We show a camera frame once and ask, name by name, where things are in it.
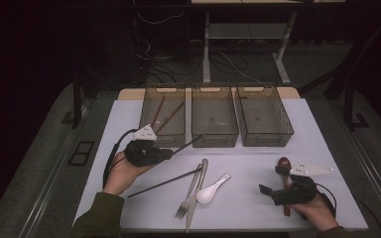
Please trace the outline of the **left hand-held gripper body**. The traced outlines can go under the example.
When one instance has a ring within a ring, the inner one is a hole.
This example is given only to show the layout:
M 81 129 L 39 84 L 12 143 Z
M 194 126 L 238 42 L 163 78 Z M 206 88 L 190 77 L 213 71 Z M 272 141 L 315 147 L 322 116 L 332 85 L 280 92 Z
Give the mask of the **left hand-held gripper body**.
M 126 146 L 126 159 L 136 167 L 156 165 L 163 160 L 161 150 L 154 147 L 157 135 L 148 124 L 132 133 L 131 141 Z

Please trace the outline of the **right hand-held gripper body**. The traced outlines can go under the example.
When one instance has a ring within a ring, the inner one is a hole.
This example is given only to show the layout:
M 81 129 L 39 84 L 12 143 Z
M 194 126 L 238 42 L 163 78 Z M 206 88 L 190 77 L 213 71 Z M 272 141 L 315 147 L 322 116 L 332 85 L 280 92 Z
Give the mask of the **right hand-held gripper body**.
M 331 168 L 298 161 L 288 174 L 288 188 L 272 191 L 271 197 L 276 205 L 308 203 L 319 194 L 313 177 L 330 175 L 332 173 L 333 169 Z

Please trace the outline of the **brown wooden spoon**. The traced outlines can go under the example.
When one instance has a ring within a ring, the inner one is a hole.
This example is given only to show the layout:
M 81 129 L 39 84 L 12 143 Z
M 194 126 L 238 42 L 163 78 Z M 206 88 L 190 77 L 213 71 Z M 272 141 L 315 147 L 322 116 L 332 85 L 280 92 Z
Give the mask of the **brown wooden spoon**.
M 289 161 L 288 158 L 286 157 L 282 157 L 279 162 L 278 162 L 278 166 L 280 168 L 284 168 L 284 169 L 288 169 L 290 170 L 292 168 L 291 166 L 291 162 Z M 282 180 L 283 180 L 283 186 L 284 186 L 284 189 L 287 189 L 288 188 L 288 181 L 289 181 L 289 176 L 288 175 L 282 175 Z M 291 215 L 291 210 L 290 210 L 290 207 L 289 206 L 284 206 L 284 215 L 285 216 L 290 216 Z

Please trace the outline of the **grey transparent plastic bin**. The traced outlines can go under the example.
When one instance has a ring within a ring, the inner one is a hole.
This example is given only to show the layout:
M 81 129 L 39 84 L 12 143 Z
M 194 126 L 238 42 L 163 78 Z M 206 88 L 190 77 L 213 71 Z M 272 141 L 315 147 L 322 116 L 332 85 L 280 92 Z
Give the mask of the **grey transparent plastic bin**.
M 285 147 L 294 129 L 274 85 L 241 83 L 234 97 L 245 147 Z
M 154 132 L 178 107 L 181 102 L 186 102 L 186 89 L 176 85 L 149 85 L 145 89 L 143 106 L 140 118 L 140 127 L 151 125 L 154 114 L 163 96 L 166 96 L 160 111 Z M 186 104 L 173 117 L 173 119 L 157 135 L 155 145 L 162 148 L 181 147 L 186 140 Z
M 191 135 L 195 148 L 233 148 L 239 135 L 230 86 L 195 86 L 191 90 Z

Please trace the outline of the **black chopstick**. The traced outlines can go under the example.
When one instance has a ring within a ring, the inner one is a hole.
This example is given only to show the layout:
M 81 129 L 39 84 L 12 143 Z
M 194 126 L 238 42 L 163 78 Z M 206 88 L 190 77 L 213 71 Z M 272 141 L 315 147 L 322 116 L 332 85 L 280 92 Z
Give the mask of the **black chopstick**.
M 187 148 L 188 146 L 192 145 L 194 142 L 198 141 L 199 139 L 202 138 L 202 135 L 198 135 L 196 136 L 195 138 L 193 138 L 190 142 L 186 143 L 185 145 L 183 145 L 182 147 L 178 148 L 177 150 L 175 150 L 173 153 L 172 153 L 172 156 L 174 156 L 175 154 L 179 153 L 180 151 L 182 151 L 183 149 Z
M 161 183 L 158 183 L 158 184 L 155 184 L 155 185 L 150 186 L 150 187 L 148 187 L 148 188 L 145 188 L 145 189 L 143 189 L 143 190 L 134 192 L 134 193 L 132 193 L 132 194 L 130 194 L 130 195 L 127 195 L 127 197 L 130 198 L 130 197 L 136 196 L 136 195 L 138 195 L 138 194 L 141 194 L 141 193 L 144 193 L 144 192 L 146 192 L 146 191 L 152 190 L 152 189 L 154 189 L 154 188 L 160 187 L 160 186 L 162 186 L 162 185 L 165 185 L 165 184 L 167 184 L 167 183 L 173 182 L 173 181 L 175 181 L 175 180 L 182 179 L 182 178 L 185 178 L 185 177 L 187 177 L 187 176 L 193 175 L 193 174 L 195 174 L 195 173 L 197 173 L 197 172 L 200 172 L 200 171 L 201 171 L 201 168 L 192 170 L 192 171 L 187 172 L 187 173 L 185 173 L 185 174 L 183 174 L 183 175 L 177 176 L 177 177 L 175 177 L 175 178 L 170 178 L 170 179 L 168 179 L 168 180 L 166 180 L 166 181 L 163 181 L 163 182 L 161 182 Z

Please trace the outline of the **white ceramic spoon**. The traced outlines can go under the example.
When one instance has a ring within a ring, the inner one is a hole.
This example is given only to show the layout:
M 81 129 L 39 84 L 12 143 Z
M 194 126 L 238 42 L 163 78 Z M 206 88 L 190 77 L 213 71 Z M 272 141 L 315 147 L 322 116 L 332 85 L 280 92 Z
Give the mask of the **white ceramic spoon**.
M 230 174 L 225 174 L 224 176 L 222 176 L 217 182 L 215 182 L 214 184 L 206 187 L 206 188 L 203 188 L 202 190 L 200 190 L 197 194 L 196 194 L 196 199 L 199 203 L 202 203 L 202 204 L 207 204 L 207 203 L 210 203 L 217 190 L 219 189 L 219 187 L 224 184 L 227 180 L 229 180 L 231 178 L 231 175 Z

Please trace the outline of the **person's right hand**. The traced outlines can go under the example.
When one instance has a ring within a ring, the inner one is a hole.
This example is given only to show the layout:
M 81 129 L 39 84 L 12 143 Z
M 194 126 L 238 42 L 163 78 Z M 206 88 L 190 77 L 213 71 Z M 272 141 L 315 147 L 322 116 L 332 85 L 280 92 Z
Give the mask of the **person's right hand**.
M 318 194 L 312 201 L 292 204 L 291 208 L 303 214 L 319 232 L 339 226 L 325 201 Z

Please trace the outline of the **person's left hand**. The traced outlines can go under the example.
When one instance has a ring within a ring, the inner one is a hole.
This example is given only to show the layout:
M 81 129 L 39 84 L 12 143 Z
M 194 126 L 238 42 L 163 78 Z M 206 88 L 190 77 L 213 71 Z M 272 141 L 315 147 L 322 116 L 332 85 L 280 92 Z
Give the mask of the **person's left hand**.
M 118 153 L 102 191 L 108 194 L 120 195 L 133 184 L 139 175 L 151 168 L 152 166 L 136 167 L 126 159 L 123 152 Z

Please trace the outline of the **white table cover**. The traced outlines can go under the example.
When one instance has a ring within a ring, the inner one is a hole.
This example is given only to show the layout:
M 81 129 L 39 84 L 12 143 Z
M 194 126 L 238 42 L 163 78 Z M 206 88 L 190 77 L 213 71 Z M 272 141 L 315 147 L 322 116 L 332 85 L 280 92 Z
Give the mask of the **white table cover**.
M 208 159 L 204 185 L 215 183 L 225 174 L 231 178 L 217 191 L 213 201 L 196 207 L 190 232 L 292 231 L 309 228 L 297 212 L 285 216 L 283 209 L 261 194 L 259 185 L 280 189 L 283 181 L 275 166 L 282 157 L 293 165 L 298 161 L 333 169 L 315 181 L 329 189 L 337 202 L 336 219 L 348 230 L 363 230 L 367 224 L 338 169 L 304 99 L 283 102 L 295 130 L 285 147 L 233 148 L 188 147 L 139 176 L 124 193 L 126 202 L 120 225 L 128 232 L 186 231 L 186 221 L 175 217 L 185 199 L 192 177 L 187 176 L 128 198 L 168 179 L 190 172 Z

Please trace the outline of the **metal fork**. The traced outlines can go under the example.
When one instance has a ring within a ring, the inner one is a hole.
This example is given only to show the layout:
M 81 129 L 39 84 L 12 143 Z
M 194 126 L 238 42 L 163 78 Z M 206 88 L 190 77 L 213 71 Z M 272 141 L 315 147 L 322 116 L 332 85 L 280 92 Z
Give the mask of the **metal fork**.
M 196 171 L 196 172 L 194 173 L 194 175 L 193 175 L 193 178 L 192 178 L 192 181 L 191 181 L 191 184 L 190 184 L 190 188 L 189 188 L 189 190 L 188 190 L 187 197 L 186 197 L 186 199 L 181 203 L 180 207 L 179 207 L 178 210 L 177 210 L 177 213 L 176 213 L 175 217 L 178 218 L 178 219 L 182 219 L 182 218 L 186 215 L 186 213 L 187 213 L 187 211 L 188 211 L 188 208 L 189 208 L 189 206 L 190 206 L 190 197 L 191 197 L 191 193 L 192 193 L 193 188 L 194 188 L 194 186 L 195 186 L 195 183 L 196 183 L 196 180 L 197 180 L 197 178 L 198 178 L 198 175 L 199 175 L 199 173 L 200 173 L 200 171 L 201 171 L 201 167 L 202 167 L 202 164 L 198 164 L 198 165 L 197 165 L 197 171 Z

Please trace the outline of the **metal table knife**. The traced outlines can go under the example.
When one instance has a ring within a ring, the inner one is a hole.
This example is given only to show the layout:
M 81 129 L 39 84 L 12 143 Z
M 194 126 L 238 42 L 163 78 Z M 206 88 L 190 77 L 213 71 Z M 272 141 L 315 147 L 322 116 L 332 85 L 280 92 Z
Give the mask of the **metal table knife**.
M 193 215 L 194 215 L 194 212 L 195 212 L 195 209 L 196 209 L 196 204 L 197 204 L 196 195 L 200 191 L 201 186 L 203 184 L 203 181 L 204 181 L 204 178 L 205 178 L 205 174 L 206 174 L 206 171 L 207 171 L 207 167 L 208 167 L 208 159 L 202 159 L 201 171 L 200 171 L 200 176 L 199 176 L 199 179 L 198 179 L 198 183 L 197 183 L 197 186 L 196 186 L 194 194 L 190 197 L 190 206 L 188 208 L 187 221 L 186 221 L 186 233 L 187 234 L 190 232 L 191 222 L 192 222 Z

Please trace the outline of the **black metal stand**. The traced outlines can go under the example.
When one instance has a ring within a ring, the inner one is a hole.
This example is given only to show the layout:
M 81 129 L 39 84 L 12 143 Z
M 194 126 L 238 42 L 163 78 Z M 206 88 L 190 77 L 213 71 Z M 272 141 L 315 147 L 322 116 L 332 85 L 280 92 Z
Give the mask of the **black metal stand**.
M 64 115 L 62 124 L 70 125 L 72 129 L 79 126 L 83 118 L 82 112 L 85 100 L 86 94 L 83 91 L 82 76 L 77 73 L 72 81 L 72 110 Z
M 343 121 L 350 131 L 354 131 L 356 128 L 368 128 L 369 124 L 361 113 L 354 113 L 354 88 L 353 81 L 349 81 L 345 86 L 344 91 L 344 109 L 343 109 Z

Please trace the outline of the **metal floor rail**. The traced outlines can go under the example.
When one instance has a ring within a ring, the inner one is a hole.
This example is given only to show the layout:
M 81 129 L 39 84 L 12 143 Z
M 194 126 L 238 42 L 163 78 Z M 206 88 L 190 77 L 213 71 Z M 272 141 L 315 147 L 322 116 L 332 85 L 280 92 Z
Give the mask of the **metal floor rail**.
M 52 169 L 46 176 L 45 181 L 40 184 L 38 195 L 32 203 L 31 210 L 28 213 L 26 221 L 23 223 L 21 231 L 17 235 L 17 238 L 34 238 L 62 178 L 63 170 L 67 165 L 69 158 L 73 155 L 73 149 L 77 145 L 78 135 L 83 127 L 83 120 L 89 114 L 92 104 L 93 101 L 88 99 L 84 99 L 80 102 L 79 122 L 77 124 L 74 124 L 73 122 L 67 123 L 63 142 L 58 147 L 55 147 L 56 152 L 55 159 L 52 163 Z
M 337 160 L 358 203 L 381 223 L 381 133 L 370 128 L 343 130 L 347 149 Z

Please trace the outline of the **white metal desk frame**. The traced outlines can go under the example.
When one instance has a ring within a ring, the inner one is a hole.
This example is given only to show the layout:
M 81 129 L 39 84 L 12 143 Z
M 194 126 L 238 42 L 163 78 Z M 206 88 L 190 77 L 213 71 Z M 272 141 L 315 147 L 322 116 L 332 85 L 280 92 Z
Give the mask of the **white metal desk frame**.
M 202 79 L 210 82 L 209 42 L 211 40 L 280 40 L 280 47 L 272 53 L 272 58 L 281 81 L 290 85 L 291 80 L 283 63 L 283 56 L 289 42 L 297 11 L 289 14 L 286 22 L 274 23 L 215 23 L 210 14 L 205 13 L 202 55 Z

